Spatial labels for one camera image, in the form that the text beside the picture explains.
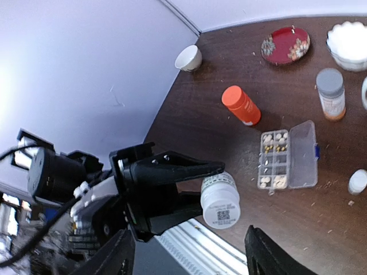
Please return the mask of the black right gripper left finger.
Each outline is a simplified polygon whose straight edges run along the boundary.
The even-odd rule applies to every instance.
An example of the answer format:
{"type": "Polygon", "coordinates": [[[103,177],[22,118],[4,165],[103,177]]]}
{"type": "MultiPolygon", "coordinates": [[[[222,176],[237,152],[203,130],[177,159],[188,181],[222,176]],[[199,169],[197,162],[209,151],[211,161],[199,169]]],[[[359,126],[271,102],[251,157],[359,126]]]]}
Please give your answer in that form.
{"type": "Polygon", "coordinates": [[[119,230],[104,245],[94,234],[70,235],[68,242],[74,253],[89,256],[72,274],[133,274],[135,241],[129,230],[119,230]]]}

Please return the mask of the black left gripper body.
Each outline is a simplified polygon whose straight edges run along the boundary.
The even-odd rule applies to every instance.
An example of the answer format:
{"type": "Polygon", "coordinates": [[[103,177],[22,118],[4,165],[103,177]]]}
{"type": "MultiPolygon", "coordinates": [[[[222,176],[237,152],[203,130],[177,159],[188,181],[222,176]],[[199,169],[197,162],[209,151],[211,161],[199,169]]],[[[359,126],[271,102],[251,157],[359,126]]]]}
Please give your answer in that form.
{"type": "Polygon", "coordinates": [[[149,232],[148,217],[154,209],[161,209],[161,200],[178,194],[176,183],[133,183],[126,180],[130,164],[153,156],[154,143],[140,144],[110,154],[111,169],[104,171],[94,156],[80,151],[58,155],[42,148],[34,157],[29,169],[28,186],[38,200],[65,204],[74,197],[81,197],[93,185],[112,175],[123,202],[127,228],[134,231],[137,239],[148,241],[154,234],[149,232]]]}

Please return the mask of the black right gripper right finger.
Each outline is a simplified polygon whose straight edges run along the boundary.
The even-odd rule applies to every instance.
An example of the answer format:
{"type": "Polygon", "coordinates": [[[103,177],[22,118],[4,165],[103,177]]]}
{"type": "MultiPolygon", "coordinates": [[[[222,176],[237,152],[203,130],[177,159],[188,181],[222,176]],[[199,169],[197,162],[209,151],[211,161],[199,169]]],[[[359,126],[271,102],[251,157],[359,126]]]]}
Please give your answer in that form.
{"type": "Polygon", "coordinates": [[[258,227],[249,226],[244,245],[249,274],[316,275],[293,259],[258,227]]]}

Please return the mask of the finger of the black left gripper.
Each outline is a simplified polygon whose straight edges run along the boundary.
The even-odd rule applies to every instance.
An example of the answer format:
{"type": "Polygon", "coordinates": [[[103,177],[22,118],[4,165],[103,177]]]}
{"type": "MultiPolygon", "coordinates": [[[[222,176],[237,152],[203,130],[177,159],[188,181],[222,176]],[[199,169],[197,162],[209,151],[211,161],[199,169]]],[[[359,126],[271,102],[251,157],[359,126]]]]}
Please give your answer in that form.
{"type": "Polygon", "coordinates": [[[149,232],[154,235],[161,235],[182,222],[202,215],[199,192],[180,192],[171,198],[162,199],[161,205],[161,209],[154,209],[154,214],[147,219],[149,232]]]}
{"type": "Polygon", "coordinates": [[[126,169],[133,183],[177,183],[206,178],[224,172],[225,164],[191,158],[174,151],[138,160],[126,169]]]}

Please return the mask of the small white dropper bottle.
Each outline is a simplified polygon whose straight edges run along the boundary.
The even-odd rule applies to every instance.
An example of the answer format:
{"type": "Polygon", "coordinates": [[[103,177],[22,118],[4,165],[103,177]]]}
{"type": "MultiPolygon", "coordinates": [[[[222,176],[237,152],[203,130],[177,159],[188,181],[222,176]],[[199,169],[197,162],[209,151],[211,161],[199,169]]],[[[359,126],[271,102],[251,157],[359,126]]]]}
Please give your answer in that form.
{"type": "Polygon", "coordinates": [[[225,171],[203,179],[200,202],[205,223],[214,229],[230,228],[240,218],[239,192],[225,171]]]}

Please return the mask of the orange pill bottle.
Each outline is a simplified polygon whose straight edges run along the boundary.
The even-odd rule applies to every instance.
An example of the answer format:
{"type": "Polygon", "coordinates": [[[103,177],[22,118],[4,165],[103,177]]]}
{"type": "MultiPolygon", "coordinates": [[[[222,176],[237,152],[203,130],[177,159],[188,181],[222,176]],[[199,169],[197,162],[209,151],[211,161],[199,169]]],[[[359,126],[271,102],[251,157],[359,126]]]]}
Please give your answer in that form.
{"type": "Polygon", "coordinates": [[[261,119],[260,109],[237,85],[228,87],[221,101],[246,126],[254,126],[261,119]]]}

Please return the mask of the clear plastic pill organizer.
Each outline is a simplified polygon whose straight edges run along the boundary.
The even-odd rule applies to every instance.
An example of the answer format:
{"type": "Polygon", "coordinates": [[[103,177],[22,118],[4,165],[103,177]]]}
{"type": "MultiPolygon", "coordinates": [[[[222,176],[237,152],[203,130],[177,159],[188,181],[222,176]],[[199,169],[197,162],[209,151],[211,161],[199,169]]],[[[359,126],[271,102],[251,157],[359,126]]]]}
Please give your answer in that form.
{"type": "Polygon", "coordinates": [[[318,183],[319,147],[315,124],[308,120],[290,130],[263,132],[257,187],[276,190],[312,188],[318,183]]]}

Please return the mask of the small white pill bottle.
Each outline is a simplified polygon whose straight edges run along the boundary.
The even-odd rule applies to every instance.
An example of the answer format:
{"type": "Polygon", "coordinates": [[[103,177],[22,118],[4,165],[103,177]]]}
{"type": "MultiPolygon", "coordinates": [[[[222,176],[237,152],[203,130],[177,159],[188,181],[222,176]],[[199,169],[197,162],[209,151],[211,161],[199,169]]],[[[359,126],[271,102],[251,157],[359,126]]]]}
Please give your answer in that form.
{"type": "Polygon", "coordinates": [[[366,189],[367,172],[366,170],[357,170],[349,180],[348,191],[352,195],[358,195],[366,189]]]}

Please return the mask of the grey cap pill bottle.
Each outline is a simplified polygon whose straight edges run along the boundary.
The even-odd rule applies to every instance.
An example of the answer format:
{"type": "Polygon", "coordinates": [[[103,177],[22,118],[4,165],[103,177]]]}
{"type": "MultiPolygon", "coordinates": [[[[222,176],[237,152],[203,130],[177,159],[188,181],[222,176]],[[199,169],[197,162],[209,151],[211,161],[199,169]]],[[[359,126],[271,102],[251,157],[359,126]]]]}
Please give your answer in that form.
{"type": "Polygon", "coordinates": [[[324,116],[331,121],[341,120],[346,113],[342,74],[334,68],[322,69],[317,74],[316,86],[324,116]]]}

